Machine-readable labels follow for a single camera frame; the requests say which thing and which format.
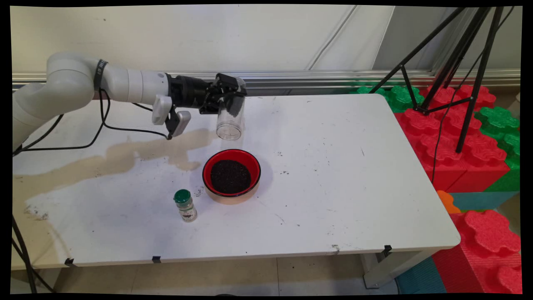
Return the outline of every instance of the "floor tile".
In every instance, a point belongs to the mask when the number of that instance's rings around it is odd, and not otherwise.
[[[516,233],[518,236],[520,234],[520,193],[516,194],[509,200],[505,201],[497,209],[497,212],[502,214],[509,220],[509,230]]]
[[[276,259],[140,265],[133,294],[278,296]]]
[[[59,293],[129,294],[137,265],[66,267],[55,284]]]
[[[366,289],[359,255],[278,258],[280,296],[397,294],[394,281]]]

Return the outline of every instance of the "white wall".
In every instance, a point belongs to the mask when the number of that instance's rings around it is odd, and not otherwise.
[[[455,7],[396,6],[373,69],[394,68],[454,10]],[[446,26],[405,64],[405,68],[431,70],[436,55],[446,41],[445,34],[454,26],[454,22]]]
[[[502,18],[507,15],[510,6],[506,6],[503,9]],[[483,51],[485,43],[487,42],[487,36],[489,34],[490,24],[494,16],[494,8],[492,8],[485,18],[483,25],[475,36],[474,41],[470,45],[468,52],[461,62],[461,69],[470,69],[474,64],[479,53]],[[490,50],[489,61],[487,62],[487,68],[491,69],[508,69],[521,67],[522,56],[522,7],[516,6],[511,12],[505,23],[500,27],[496,36],[494,37],[494,43]]]
[[[14,73],[76,51],[164,71],[305,70],[351,5],[10,7]],[[356,9],[313,69],[371,69],[394,6]]]

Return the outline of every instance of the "black wristband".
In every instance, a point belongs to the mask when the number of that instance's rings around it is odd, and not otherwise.
[[[94,90],[98,91],[100,89],[100,84],[102,83],[102,74],[103,69],[106,67],[107,61],[100,59],[96,65],[96,72],[94,73]]]

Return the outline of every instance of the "tripod leg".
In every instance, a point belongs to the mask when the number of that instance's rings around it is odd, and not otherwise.
[[[465,57],[466,52],[470,48],[470,45],[475,39],[475,36],[478,34],[479,28],[483,25],[483,22],[479,23],[476,29],[474,30],[472,36],[469,38],[469,40],[466,42],[466,44],[463,46],[463,49],[461,50],[461,53],[459,54],[459,58],[457,58],[457,61],[455,62],[455,65],[453,69],[451,70],[450,74],[448,74],[448,78],[444,81],[443,88],[447,88],[450,85],[451,80],[454,78],[455,72],[459,69],[459,65],[461,64],[461,61],[463,61],[463,58]]]
[[[403,74],[403,79],[405,80],[405,84],[407,85],[407,90],[409,91],[409,96],[411,97],[411,102],[413,103],[413,109],[418,110],[418,104],[416,103],[415,94],[413,93],[413,88],[411,87],[411,82],[409,81],[409,76],[407,76],[407,71],[405,70],[404,66],[400,67],[401,72]]]
[[[487,41],[485,42],[485,48],[483,50],[483,56],[481,57],[481,62],[479,63],[478,74],[475,77],[474,87],[472,89],[472,96],[470,97],[468,109],[466,110],[465,121],[463,122],[463,127],[461,128],[461,135],[459,136],[457,148],[455,149],[455,152],[457,153],[461,153],[461,151],[463,150],[466,133],[468,131],[468,126],[470,125],[470,119],[472,119],[472,113],[474,112],[475,101],[478,98],[479,89],[481,88],[481,80],[483,79],[485,69],[487,68],[490,50],[492,49],[492,44],[494,42],[494,37],[496,36],[496,31],[498,30],[498,24],[500,18],[502,17],[502,12],[503,6],[498,6],[494,11],[494,17],[492,18],[492,23],[490,24],[489,34],[487,36]]]
[[[475,13],[474,18],[472,19],[472,21],[466,28],[465,33],[459,40],[459,43],[457,43],[457,46],[451,53],[450,57],[448,58],[448,61],[442,68],[440,74],[436,77],[435,81],[433,82],[433,86],[431,87],[430,92],[427,94],[426,99],[424,100],[422,105],[420,105],[421,108],[427,109],[429,107],[430,102],[433,99],[433,96],[435,96],[442,82],[444,81],[446,75],[450,73],[451,68],[453,67],[454,63],[457,61],[457,58],[459,57],[459,54],[461,53],[463,46],[470,39],[470,37],[472,36],[472,34],[474,33],[474,30],[478,27],[478,25],[483,23],[485,17],[487,16],[488,10],[490,10],[490,7],[478,8],[478,11]]]
[[[437,28],[435,28],[432,33],[430,33],[416,48],[414,48],[411,53],[409,53],[404,59],[402,59],[402,61],[397,66],[395,66],[392,71],[387,74],[387,76],[385,76],[385,78],[383,78],[374,88],[372,88],[370,94],[377,91],[377,89],[379,89],[385,82],[387,82],[387,80],[389,80],[392,75],[396,74],[396,72],[398,72],[401,66],[405,65],[405,63],[407,63],[411,58],[413,58],[413,56],[415,56],[420,51],[420,49],[426,46],[427,43],[429,43],[437,34],[439,34],[439,32],[441,32],[441,30],[445,28],[446,25],[448,25],[464,9],[464,7],[458,7],[456,10],[454,10],[454,12],[451,13],[451,15],[446,18],[446,20],[444,20],[440,25],[438,25]]]

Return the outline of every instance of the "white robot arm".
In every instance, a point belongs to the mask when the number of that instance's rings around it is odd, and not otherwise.
[[[99,88],[115,101],[156,105],[152,121],[162,124],[164,120],[169,137],[180,134],[190,118],[176,114],[174,108],[198,108],[201,114],[216,114],[222,101],[235,103],[240,110],[246,95],[244,81],[224,74],[217,74],[215,82],[209,83],[193,77],[172,78],[163,72],[120,68],[103,60],[60,52],[47,61],[45,85],[31,83],[13,93],[13,151],[52,118],[86,106]]]

